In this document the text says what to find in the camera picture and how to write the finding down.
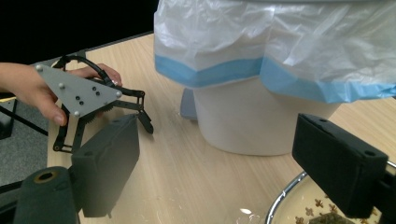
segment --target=table surface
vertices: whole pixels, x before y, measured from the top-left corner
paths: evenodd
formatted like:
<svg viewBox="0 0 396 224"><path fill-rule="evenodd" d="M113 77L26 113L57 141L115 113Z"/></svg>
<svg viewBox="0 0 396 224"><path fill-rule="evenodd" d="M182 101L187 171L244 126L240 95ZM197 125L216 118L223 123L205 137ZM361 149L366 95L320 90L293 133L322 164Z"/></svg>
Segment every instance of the table surface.
<svg viewBox="0 0 396 224"><path fill-rule="evenodd" d="M153 34L144 35L87 52L94 63L119 71L125 88L146 93L145 110L154 134L138 124L140 158L112 218L85 218L81 213L81 222L263 223L276 197L302 168L291 154L246 156L210 146L198 123L180 116L184 88L156 72L153 41ZM73 63L68 69L82 65ZM86 126L83 143L110 120L134 112L121 108L106 112ZM395 114L392 98L358 101L341 105L330 121L396 161ZM68 168L70 155L52 150L57 129L49 125L48 166Z"/></svg>

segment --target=finger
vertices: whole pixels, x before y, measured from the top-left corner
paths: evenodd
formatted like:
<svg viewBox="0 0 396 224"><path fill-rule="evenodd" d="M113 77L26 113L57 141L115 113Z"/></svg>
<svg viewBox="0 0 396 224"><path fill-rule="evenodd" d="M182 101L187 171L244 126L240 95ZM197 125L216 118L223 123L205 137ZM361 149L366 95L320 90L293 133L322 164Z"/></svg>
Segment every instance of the finger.
<svg viewBox="0 0 396 224"><path fill-rule="evenodd" d="M36 106L46 119L52 120L59 126L66 125L66 114L49 97L43 98Z"/></svg>
<svg viewBox="0 0 396 224"><path fill-rule="evenodd" d="M105 70L107 73L108 77L110 77L111 80L113 80L114 84L117 86L122 86L122 79L120 73L118 73L116 70L113 68L105 65L104 63L99 63L97 64L101 69Z"/></svg>

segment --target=blue stripe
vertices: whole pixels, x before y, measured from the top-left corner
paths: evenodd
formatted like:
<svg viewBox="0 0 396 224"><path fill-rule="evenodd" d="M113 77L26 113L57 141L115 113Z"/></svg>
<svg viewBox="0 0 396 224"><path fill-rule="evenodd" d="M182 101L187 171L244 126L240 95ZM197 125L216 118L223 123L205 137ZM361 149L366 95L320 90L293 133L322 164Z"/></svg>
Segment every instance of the blue stripe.
<svg viewBox="0 0 396 224"><path fill-rule="evenodd" d="M193 89L260 75L263 85L272 92L329 104L396 95L395 84L363 85L359 82L323 82L298 78L267 58L235 60L195 71L183 63L155 55L155 66L160 74Z"/></svg>

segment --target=screw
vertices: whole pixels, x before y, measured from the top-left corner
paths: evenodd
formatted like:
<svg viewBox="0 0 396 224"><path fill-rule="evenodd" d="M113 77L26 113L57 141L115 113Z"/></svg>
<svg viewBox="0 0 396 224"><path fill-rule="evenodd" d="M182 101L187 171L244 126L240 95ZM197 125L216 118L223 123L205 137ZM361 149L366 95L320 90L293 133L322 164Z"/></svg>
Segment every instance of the screw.
<svg viewBox="0 0 396 224"><path fill-rule="evenodd" d="M43 66L41 66L41 64L38 64L35 66L35 70L37 70L38 72L42 72L43 71Z"/></svg>

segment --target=plastic bag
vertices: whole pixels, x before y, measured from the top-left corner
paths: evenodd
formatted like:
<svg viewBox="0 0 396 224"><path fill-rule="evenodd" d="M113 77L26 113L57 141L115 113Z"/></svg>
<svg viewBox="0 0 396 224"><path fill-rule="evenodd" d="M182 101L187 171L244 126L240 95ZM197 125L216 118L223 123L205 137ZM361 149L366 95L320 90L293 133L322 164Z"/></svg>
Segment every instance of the plastic bag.
<svg viewBox="0 0 396 224"><path fill-rule="evenodd" d="M396 95L396 1L160 0L157 71L189 88L260 76L325 103Z"/></svg>

